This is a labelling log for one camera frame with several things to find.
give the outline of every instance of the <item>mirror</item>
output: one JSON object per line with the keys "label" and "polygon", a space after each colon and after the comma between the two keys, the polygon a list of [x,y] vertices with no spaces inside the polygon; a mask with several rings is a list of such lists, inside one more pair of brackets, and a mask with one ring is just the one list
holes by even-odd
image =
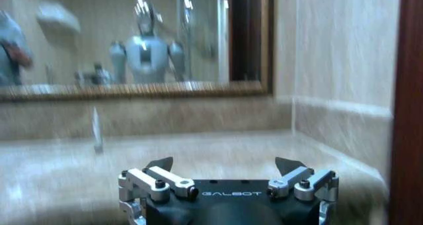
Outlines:
{"label": "mirror", "polygon": [[244,77],[233,63],[231,15],[243,13],[231,13],[231,3],[5,0],[0,3],[0,86],[53,91],[60,85],[83,90],[259,81],[260,61],[248,69],[257,71],[248,73],[253,77]]}

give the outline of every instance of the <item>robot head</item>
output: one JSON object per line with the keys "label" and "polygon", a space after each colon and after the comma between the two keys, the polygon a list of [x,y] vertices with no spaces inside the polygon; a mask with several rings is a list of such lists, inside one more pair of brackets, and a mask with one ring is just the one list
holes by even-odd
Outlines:
{"label": "robot head", "polygon": [[152,35],[153,10],[152,4],[147,0],[137,0],[137,4],[135,6],[135,14],[141,35]]}

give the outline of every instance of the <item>marble countertop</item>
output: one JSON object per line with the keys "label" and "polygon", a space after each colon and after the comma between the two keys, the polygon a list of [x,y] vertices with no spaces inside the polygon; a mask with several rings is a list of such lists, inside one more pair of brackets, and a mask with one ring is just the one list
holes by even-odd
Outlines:
{"label": "marble countertop", "polygon": [[119,212],[117,175],[173,156],[172,172],[193,179],[280,177],[275,157],[332,169],[340,177],[340,209],[367,214],[386,202],[375,170],[301,135],[280,131],[204,133],[93,141],[0,143],[0,224],[127,224]]}

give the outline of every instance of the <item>tile backsplash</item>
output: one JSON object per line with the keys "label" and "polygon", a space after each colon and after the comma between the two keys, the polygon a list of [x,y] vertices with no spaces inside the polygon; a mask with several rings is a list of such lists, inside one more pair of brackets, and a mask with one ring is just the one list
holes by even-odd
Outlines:
{"label": "tile backsplash", "polygon": [[390,180],[394,117],[388,110],[359,112],[297,100],[295,113],[300,133],[376,168]]}
{"label": "tile backsplash", "polygon": [[390,108],[399,0],[297,0],[296,95]]}
{"label": "tile backsplash", "polygon": [[92,138],[291,128],[291,104],[269,98],[112,100],[0,105],[0,140]]}

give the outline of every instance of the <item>wooden door frame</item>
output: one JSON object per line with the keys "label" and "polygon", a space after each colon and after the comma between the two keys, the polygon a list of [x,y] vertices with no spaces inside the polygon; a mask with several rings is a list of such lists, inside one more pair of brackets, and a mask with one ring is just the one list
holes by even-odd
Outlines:
{"label": "wooden door frame", "polygon": [[390,224],[423,224],[423,0],[402,0]]}

